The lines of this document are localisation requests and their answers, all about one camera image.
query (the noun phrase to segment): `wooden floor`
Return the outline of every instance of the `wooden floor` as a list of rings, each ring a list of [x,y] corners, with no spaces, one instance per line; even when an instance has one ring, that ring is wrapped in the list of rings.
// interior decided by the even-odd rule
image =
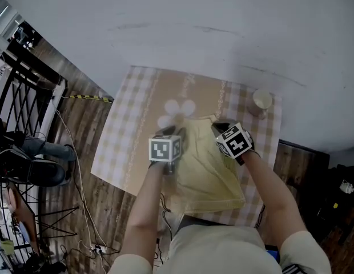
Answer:
[[[98,95],[98,92],[102,92],[85,74],[81,73],[47,42],[41,41],[34,54],[68,80],[68,95]],[[105,243],[113,249],[119,249],[134,197],[90,174],[96,147],[110,107],[111,105],[108,103],[95,100],[64,99],[59,110],[71,131],[78,152],[83,187],[91,216]],[[53,123],[49,141],[61,144],[70,143],[70,139],[59,118]],[[274,171],[285,182],[301,185],[305,180],[308,180],[308,176],[315,174],[317,170],[323,169],[325,162],[326,160],[323,160],[322,155],[279,144]],[[61,244],[69,252],[71,249],[78,249],[80,240],[86,246],[90,243],[82,211],[82,202],[75,188],[74,180],[80,185],[77,172],[68,185],[51,188],[46,191],[48,202],[46,203],[45,211],[47,212],[80,206],[78,211],[57,224],[59,228],[76,232],[78,235],[76,237],[49,240],[51,249],[59,255],[59,259],[62,258],[62,253],[59,250]],[[52,223],[60,217],[61,215],[52,216],[46,220],[46,223]],[[88,224],[91,232],[91,242],[101,244],[99,237],[95,236],[91,222],[88,221]],[[267,244],[273,244],[269,228],[265,226],[265,217],[262,220],[260,232]],[[59,235],[59,232],[48,230],[47,234],[49,236]],[[350,235],[342,247],[336,244],[337,238],[339,238],[339,233],[333,231],[321,244],[331,260],[333,273],[354,273],[352,271],[354,269],[354,234]],[[82,244],[81,250],[85,254],[89,253]],[[107,260],[103,261],[106,271],[109,269],[108,263],[112,264],[116,257],[117,254],[104,257]],[[66,262],[70,273],[103,273],[99,256],[91,260],[78,251],[72,250]]]

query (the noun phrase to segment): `cup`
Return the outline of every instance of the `cup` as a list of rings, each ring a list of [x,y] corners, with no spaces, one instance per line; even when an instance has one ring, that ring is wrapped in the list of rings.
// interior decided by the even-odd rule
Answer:
[[[247,110],[259,119],[264,119],[267,116],[269,107],[272,106],[271,94],[262,89],[257,89],[250,99]]]

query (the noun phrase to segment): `checkered tablecloth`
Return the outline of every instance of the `checkered tablecloth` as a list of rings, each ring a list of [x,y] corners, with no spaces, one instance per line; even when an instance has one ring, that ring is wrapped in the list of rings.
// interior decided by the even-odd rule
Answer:
[[[202,78],[176,71],[132,67],[115,97],[97,147],[91,173],[132,194],[137,194],[144,178],[134,178],[132,182],[138,186],[130,187],[131,170],[135,162],[140,161],[135,159],[141,141],[140,134],[148,125],[147,115],[151,99],[155,96],[154,91],[160,77],[166,72],[174,72],[172,74],[185,78],[185,81],[186,78],[194,78],[193,82],[199,82],[198,79]],[[273,168],[281,125],[281,98],[272,95],[273,103],[268,115],[260,120],[247,111],[248,101],[254,89],[211,78],[204,80],[213,80],[211,82],[216,83],[217,93],[220,94],[219,100],[216,100],[218,110],[214,109],[210,114],[215,113],[220,118],[239,121],[244,129],[251,133],[256,151]],[[198,214],[196,217],[229,225],[254,226],[263,203],[245,166],[238,168],[238,176],[246,197],[243,208]]]

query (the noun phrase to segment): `yellow towel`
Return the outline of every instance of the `yellow towel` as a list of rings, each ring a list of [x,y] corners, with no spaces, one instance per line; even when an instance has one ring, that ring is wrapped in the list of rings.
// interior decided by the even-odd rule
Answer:
[[[244,206],[236,160],[220,153],[211,130],[214,121],[212,115],[185,119],[181,125],[186,128],[186,139],[170,199],[172,212],[202,213]]]

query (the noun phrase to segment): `table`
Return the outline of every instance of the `table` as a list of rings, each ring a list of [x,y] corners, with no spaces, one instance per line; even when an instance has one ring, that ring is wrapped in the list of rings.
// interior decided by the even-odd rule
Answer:
[[[149,164],[148,136],[176,112],[194,118],[215,114],[217,118],[239,121],[251,133],[256,151],[273,168],[281,97],[272,95],[268,116],[260,120],[247,111],[254,91],[242,84],[201,75],[132,66],[107,117],[91,173],[137,195]],[[242,209],[195,216],[223,224],[254,226],[263,203],[245,166],[238,168],[238,176],[246,197]]]

